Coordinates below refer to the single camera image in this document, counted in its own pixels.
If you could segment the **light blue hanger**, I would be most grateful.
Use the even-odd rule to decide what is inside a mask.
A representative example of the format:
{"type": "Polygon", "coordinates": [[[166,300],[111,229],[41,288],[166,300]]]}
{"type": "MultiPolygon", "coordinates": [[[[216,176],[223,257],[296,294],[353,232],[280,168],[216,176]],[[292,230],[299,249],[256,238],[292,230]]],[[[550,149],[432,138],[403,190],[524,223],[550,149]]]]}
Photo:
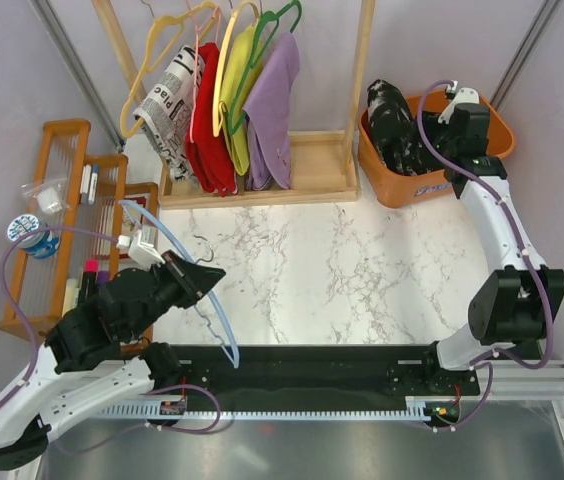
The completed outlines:
{"type": "Polygon", "coordinates": [[[182,269],[182,277],[185,280],[187,288],[194,291],[198,298],[204,298],[207,296],[210,299],[210,302],[224,329],[227,342],[225,342],[224,339],[213,330],[208,318],[206,318],[207,328],[211,332],[212,336],[220,341],[220,347],[223,350],[223,353],[231,362],[233,368],[237,369],[240,366],[240,350],[237,340],[228,317],[219,299],[213,292],[214,286],[221,280],[223,273],[217,268],[206,267],[197,263],[175,234],[146,208],[141,207],[131,200],[120,200],[119,204],[122,206],[124,211],[132,209],[143,215],[176,249],[177,253],[181,257],[181,260],[176,261],[176,267],[180,267],[182,269]]]}

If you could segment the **black white-stained trousers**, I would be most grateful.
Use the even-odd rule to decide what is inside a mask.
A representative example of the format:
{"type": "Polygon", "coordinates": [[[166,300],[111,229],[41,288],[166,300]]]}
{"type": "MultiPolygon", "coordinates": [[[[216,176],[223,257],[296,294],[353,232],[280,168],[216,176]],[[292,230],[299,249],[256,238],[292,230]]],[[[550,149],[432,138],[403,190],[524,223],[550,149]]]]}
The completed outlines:
{"type": "Polygon", "coordinates": [[[443,168],[423,145],[416,119],[397,87],[383,79],[369,85],[367,115],[369,138],[390,171],[418,176],[443,168]]]}

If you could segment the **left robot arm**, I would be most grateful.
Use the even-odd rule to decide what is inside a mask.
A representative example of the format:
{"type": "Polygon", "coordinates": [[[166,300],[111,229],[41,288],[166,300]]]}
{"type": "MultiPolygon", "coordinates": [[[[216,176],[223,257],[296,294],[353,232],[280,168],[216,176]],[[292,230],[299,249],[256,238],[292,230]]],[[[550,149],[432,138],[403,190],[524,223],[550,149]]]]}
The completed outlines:
{"type": "Polygon", "coordinates": [[[81,381],[102,363],[121,359],[123,345],[171,308],[196,305],[225,274],[167,251],[147,270],[120,271],[64,315],[38,348],[35,364],[0,393],[0,471],[38,458],[64,432],[119,400],[180,387],[181,363],[159,342],[114,372],[81,381]]]}

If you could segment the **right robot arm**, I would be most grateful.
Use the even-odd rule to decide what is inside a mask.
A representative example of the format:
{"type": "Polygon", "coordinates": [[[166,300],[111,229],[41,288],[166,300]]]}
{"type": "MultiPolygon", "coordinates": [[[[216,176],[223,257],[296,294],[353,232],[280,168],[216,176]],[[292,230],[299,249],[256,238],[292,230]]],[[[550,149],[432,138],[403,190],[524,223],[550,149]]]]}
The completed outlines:
{"type": "Polygon", "coordinates": [[[554,322],[564,298],[564,271],[548,267],[521,225],[506,169],[486,152],[490,110],[460,103],[450,117],[449,139],[424,146],[445,167],[456,198],[470,213],[489,275],[468,306],[460,330],[435,346],[437,359],[420,368],[429,392],[445,392],[455,370],[503,355],[525,368],[543,368],[553,355],[554,322]]]}

